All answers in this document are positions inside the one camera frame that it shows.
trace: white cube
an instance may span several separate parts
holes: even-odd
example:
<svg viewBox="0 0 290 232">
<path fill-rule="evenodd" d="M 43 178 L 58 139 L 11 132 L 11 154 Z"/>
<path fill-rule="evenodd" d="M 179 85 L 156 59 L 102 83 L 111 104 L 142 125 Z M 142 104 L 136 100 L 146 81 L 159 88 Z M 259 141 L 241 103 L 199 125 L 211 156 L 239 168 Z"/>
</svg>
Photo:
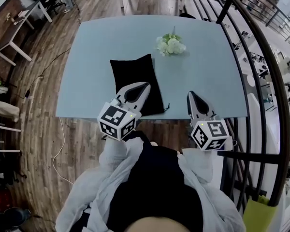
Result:
<svg viewBox="0 0 290 232">
<path fill-rule="evenodd" d="M 136 127 L 135 113 L 107 102 L 97 120 L 103 134 L 119 141 Z"/>
<path fill-rule="evenodd" d="M 191 136 L 203 151 L 220 150 L 229 132 L 224 120 L 198 121 Z"/>
</svg>

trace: light blue table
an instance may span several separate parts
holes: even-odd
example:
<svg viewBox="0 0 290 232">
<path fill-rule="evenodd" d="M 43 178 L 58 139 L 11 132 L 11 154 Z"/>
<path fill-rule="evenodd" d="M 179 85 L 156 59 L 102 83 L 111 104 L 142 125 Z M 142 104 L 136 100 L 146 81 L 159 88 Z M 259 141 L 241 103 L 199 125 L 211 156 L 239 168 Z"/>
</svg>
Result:
<svg viewBox="0 0 290 232">
<path fill-rule="evenodd" d="M 172 32 L 187 52 L 163 57 L 156 38 Z M 188 119 L 187 93 L 205 97 L 221 117 L 247 116 L 239 72 L 220 25 L 162 15 L 132 15 L 83 22 L 61 81 L 56 116 L 97 118 L 116 94 L 110 60 L 133 60 L 151 53 L 164 114 L 144 119 Z M 137 66 L 131 76 L 137 75 Z"/>
</svg>

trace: white jacket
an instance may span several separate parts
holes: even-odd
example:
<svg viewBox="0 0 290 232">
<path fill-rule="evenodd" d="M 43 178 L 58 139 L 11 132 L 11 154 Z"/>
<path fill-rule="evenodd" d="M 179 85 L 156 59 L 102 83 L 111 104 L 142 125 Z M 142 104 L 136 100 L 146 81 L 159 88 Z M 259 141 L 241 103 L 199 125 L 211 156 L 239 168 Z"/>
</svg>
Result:
<svg viewBox="0 0 290 232">
<path fill-rule="evenodd" d="M 126 143 L 108 138 L 99 158 L 100 166 L 85 171 L 74 183 L 56 220 L 56 231 L 69 232 L 90 205 L 87 228 L 83 228 L 83 232 L 111 232 L 106 227 L 111 200 L 118 186 L 128 180 L 142 150 L 140 138 Z M 185 184 L 199 194 L 204 232 L 246 231 L 234 203 L 222 191 L 207 184 L 213 172 L 211 152 L 183 149 L 183 154 L 178 154 L 178 164 Z"/>
</svg>

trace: yellow object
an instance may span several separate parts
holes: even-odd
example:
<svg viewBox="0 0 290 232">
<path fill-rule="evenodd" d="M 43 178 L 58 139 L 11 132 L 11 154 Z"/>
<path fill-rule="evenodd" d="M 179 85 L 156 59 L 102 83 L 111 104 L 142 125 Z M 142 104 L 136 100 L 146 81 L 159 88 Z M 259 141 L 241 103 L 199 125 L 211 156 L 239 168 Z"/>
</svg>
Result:
<svg viewBox="0 0 290 232">
<path fill-rule="evenodd" d="M 248 200 L 243 221 L 247 232 L 265 232 L 272 221 L 272 218 L 277 209 L 276 207 L 268 206 L 269 199 L 264 196 L 259 196 L 258 201 Z"/>
</svg>

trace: black velvet bag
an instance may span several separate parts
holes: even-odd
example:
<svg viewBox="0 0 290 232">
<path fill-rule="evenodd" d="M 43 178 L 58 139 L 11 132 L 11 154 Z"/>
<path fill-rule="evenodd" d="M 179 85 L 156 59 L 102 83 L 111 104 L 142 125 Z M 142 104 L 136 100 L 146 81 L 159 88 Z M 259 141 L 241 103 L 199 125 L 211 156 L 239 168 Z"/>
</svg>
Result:
<svg viewBox="0 0 290 232">
<path fill-rule="evenodd" d="M 150 54 L 137 60 L 111 60 L 110 62 L 115 78 L 116 93 L 126 85 L 137 82 L 148 82 L 151 86 L 150 93 L 141 109 L 142 116 L 161 114 L 164 112 L 162 97 Z"/>
</svg>

